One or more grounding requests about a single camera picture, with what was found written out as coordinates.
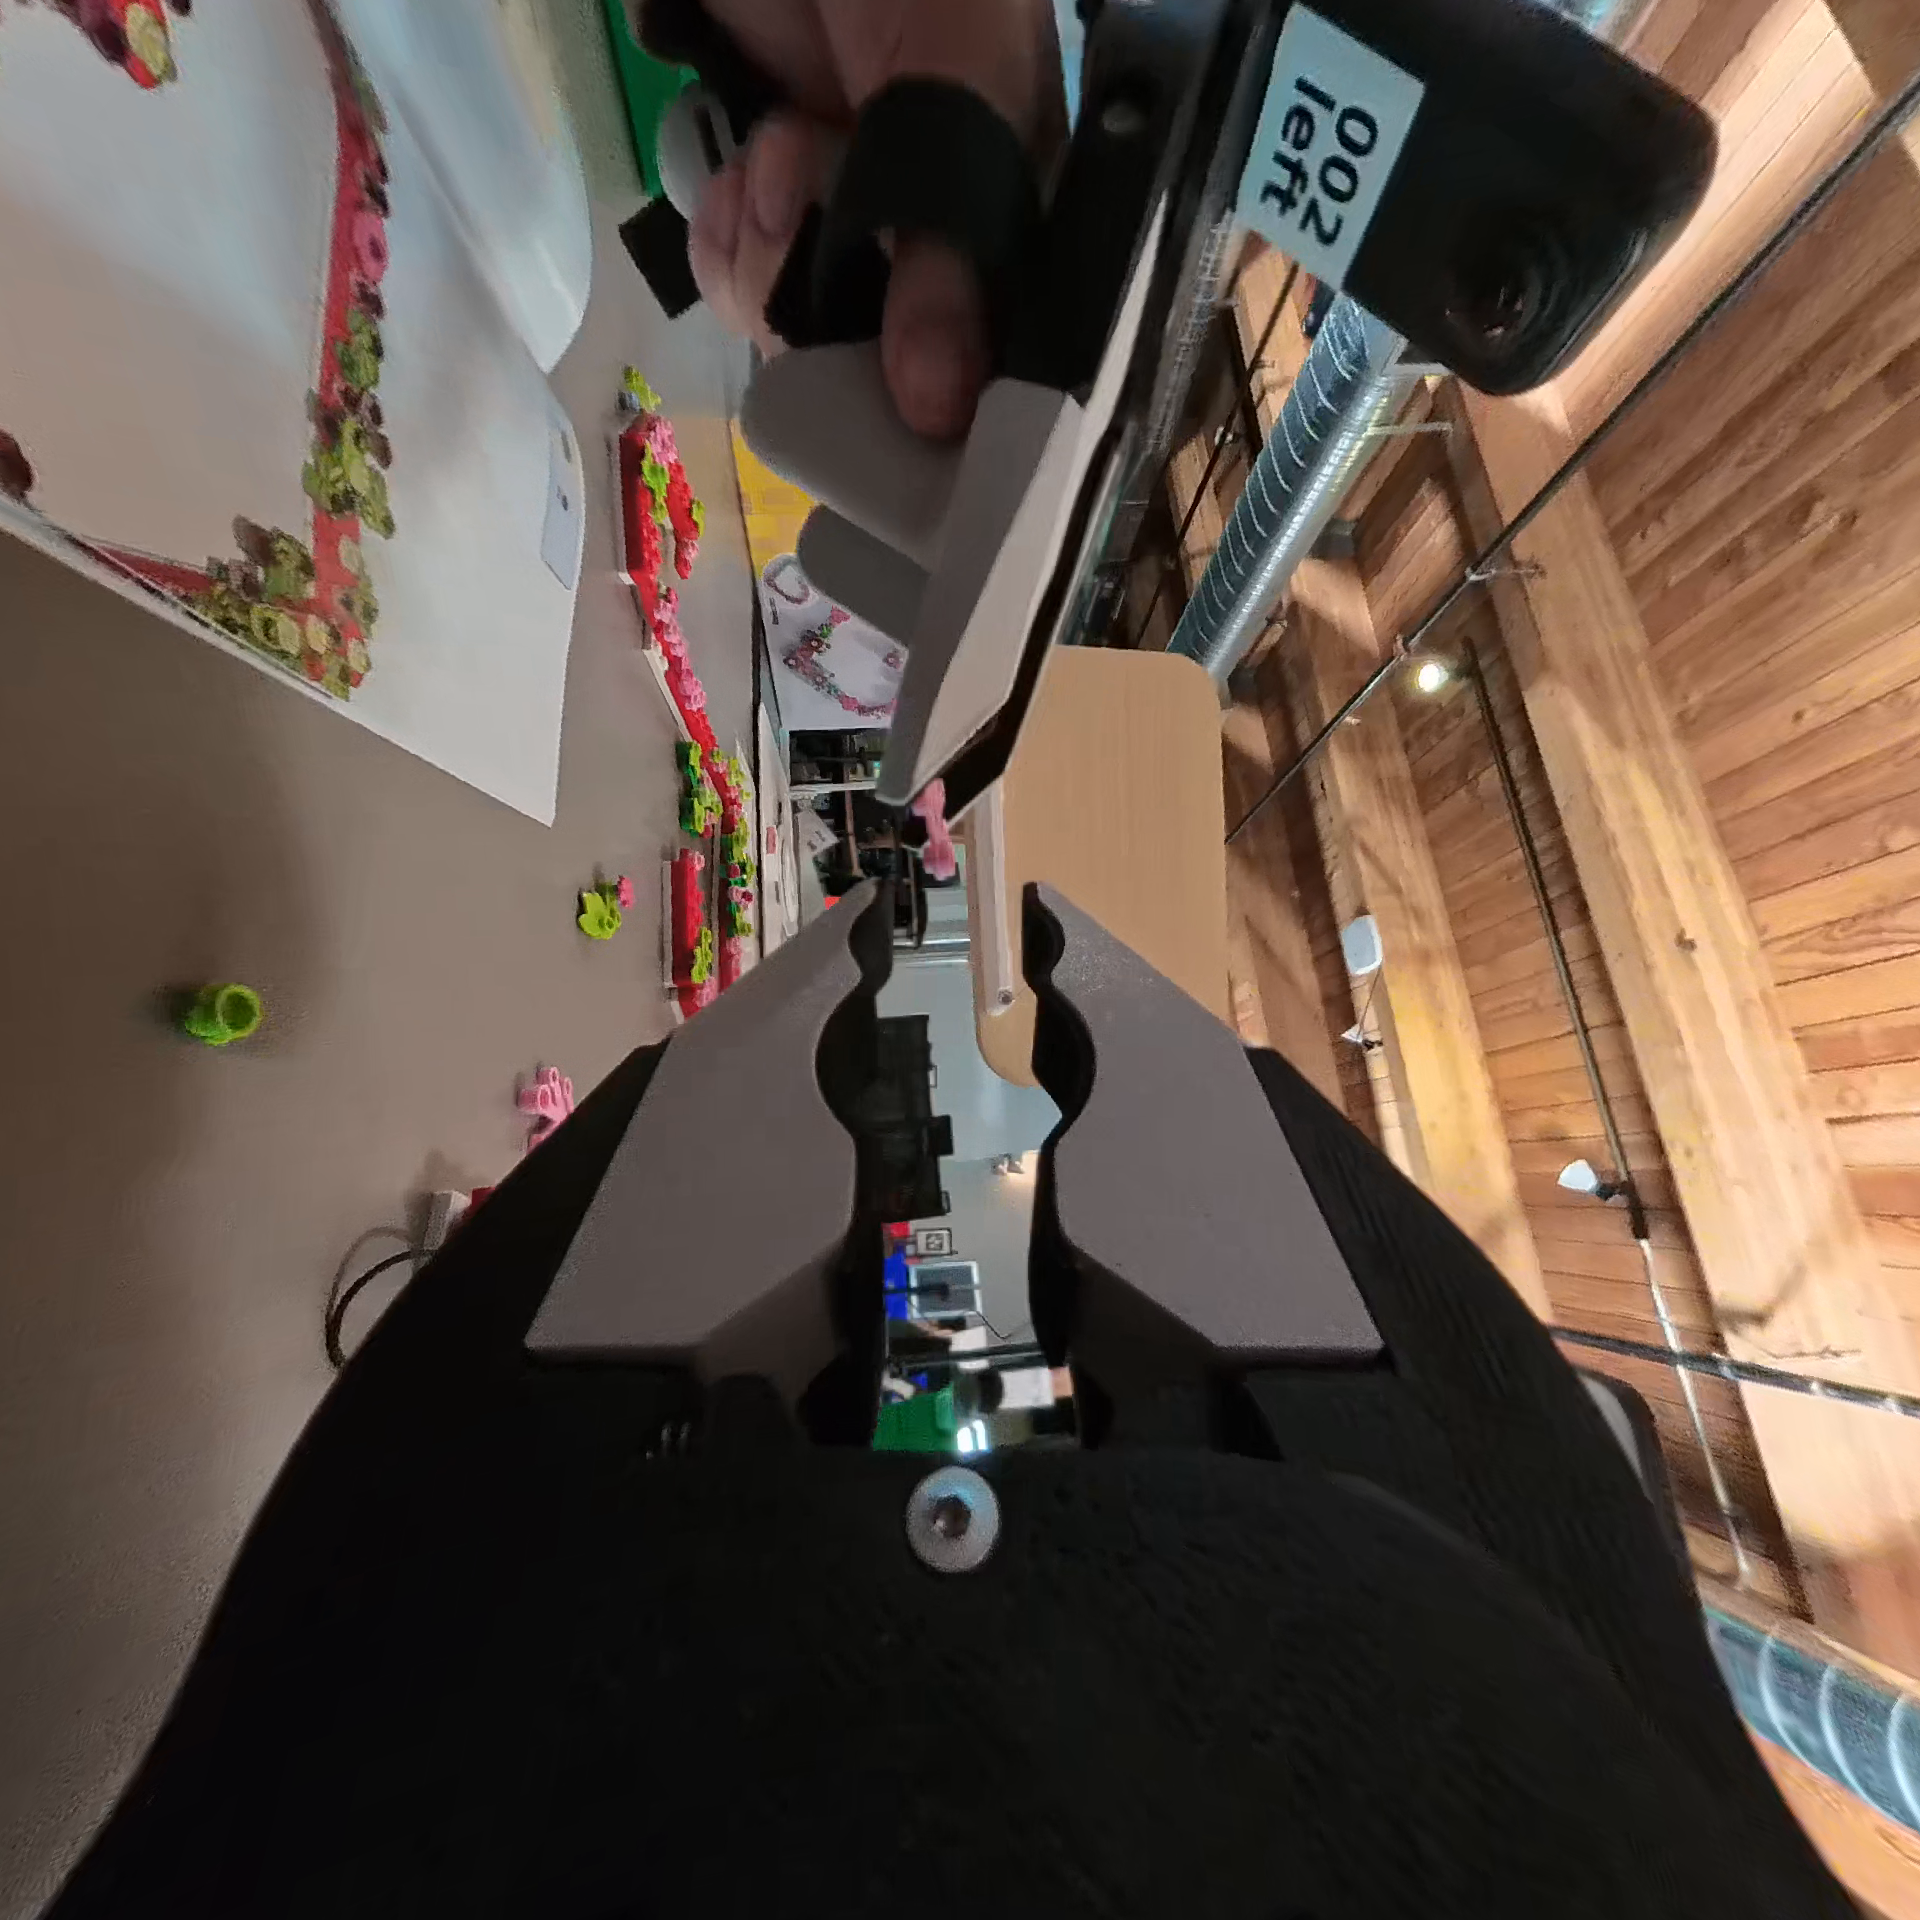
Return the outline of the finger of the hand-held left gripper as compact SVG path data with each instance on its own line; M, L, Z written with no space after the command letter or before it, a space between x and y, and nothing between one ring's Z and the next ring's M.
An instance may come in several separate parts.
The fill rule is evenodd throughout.
M1003 778L1120 468L1125 378L1097 378L1082 398L1027 378L982 391L903 638L881 802L903 810L951 781L951 810L970 810Z

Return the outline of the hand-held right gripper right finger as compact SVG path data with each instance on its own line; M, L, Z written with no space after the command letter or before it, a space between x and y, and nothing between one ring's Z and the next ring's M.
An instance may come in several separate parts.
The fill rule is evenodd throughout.
M1078 1444L1258 1444L1263 1386L1368 1386L1380 1334L1249 1038L1078 893L1027 888L1030 1336Z

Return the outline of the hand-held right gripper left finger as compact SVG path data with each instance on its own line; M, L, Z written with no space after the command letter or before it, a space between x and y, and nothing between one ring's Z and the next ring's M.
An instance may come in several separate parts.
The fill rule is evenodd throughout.
M867 1444L889 952L866 882L659 1048L530 1354L768 1386L814 1444Z

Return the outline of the lego set box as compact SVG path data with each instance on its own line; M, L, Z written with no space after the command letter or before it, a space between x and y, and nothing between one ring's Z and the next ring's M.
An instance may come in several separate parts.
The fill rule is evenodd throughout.
M768 638L768 697L787 734L889 734L900 725L900 686L903 646L844 614L830 589L799 568L799 519L814 495L787 489L730 423L730 495L744 495L744 534L760 568L760 638Z

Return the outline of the green lego baseplate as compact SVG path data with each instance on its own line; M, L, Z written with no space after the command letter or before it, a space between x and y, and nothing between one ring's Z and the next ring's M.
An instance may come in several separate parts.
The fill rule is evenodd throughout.
M603 54L612 54L612 92L627 92L640 195L668 195L659 132L698 84L698 72L640 54L640 11L630 0L603 0Z

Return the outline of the person's left hand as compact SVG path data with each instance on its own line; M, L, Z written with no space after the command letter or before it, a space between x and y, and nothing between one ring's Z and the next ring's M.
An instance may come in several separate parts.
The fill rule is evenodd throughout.
M787 348L768 320L780 275L799 210L830 208L837 152L867 92L903 74L968 84L1027 133L1030 164L1071 133L1046 0L640 0L640 46L686 72L720 54L768 84L768 112L686 220L698 310L768 357ZM997 357L991 292L940 227L881 227L881 251L889 398L915 435L952 444Z

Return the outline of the white instruction booklet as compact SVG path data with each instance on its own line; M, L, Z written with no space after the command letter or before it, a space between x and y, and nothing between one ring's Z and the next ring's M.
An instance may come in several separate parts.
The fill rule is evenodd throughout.
M0 11L0 525L538 830L584 314L530 0Z

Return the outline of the silver spiral duct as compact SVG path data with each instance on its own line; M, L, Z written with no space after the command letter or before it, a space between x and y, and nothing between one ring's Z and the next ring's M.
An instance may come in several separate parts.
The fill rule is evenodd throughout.
M1301 582L1312 534L1336 519L1349 489L1368 478L1368 457L1380 453L1416 388L1423 370L1411 370L1411 341L1371 310L1332 302L1220 519L1220 549L1171 628L1171 660L1196 660L1208 694L1226 694L1226 675L1280 614L1280 589Z
M1760 1741L1822 1766L1898 1824L1920 1824L1920 1699L1834 1645L1804 1645L1721 1603L1699 1610L1713 1675Z

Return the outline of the white table bracket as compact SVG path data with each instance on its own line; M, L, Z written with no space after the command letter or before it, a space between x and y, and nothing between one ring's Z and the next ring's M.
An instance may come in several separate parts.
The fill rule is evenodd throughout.
M970 919L970 1038L997 1079L1027 1011L1027 934L1013 934L1013 882L1003 882L1003 790L991 781L968 810L968 919Z

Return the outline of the black lamp rail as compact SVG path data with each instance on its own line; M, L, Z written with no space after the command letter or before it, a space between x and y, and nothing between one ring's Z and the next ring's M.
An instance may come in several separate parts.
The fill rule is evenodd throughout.
M1634 1214L1634 1245L1636 1245L1636 1272L1649 1272L1649 1304L1658 1304L1658 1334L1663 1334L1663 1365L1682 1371L1682 1407L1691 1407L1691 1437L1699 1437L1699 1469L1704 1469L1704 1496L1713 1496L1713 1529L1734 1546L1734 1583L1751 1593L1751 1572L1760 1562L1751 1562L1744 1503L1721 1483L1721 1463L1713 1463L1713 1437L1704 1437L1704 1407L1699 1407L1699 1371L1682 1365L1691 1336L1682 1336L1676 1294L1658 1279L1649 1199L1636 1199L1636 1174L1634 1174L1634 1148L1618 1148L1618 1122L1609 1122L1609 1094L1607 1094L1607 1065L1596 1065L1596 1024L1587 1024L1587 1000L1571 978L1563 909L1551 909L1551 888L1547 888L1547 854L1539 854L1539 830L1524 830L1524 802L1519 802L1519 767L1510 767L1499 709L1491 709L1491 686L1481 686L1475 638L1459 638L1459 663L1472 663L1475 725L1481 725L1481 754L1491 754L1491 778L1499 778L1499 818L1519 834L1519 869L1524 869L1524 893L1539 893L1539 919L1547 919L1547 951L1551 951L1551 988L1563 988L1563 1017L1571 1017L1571 1038L1580 1038L1580 1079L1587 1079L1587 1104L1596 1104L1607 1148L1609 1148L1609 1173L1587 1174L1587 1192Z

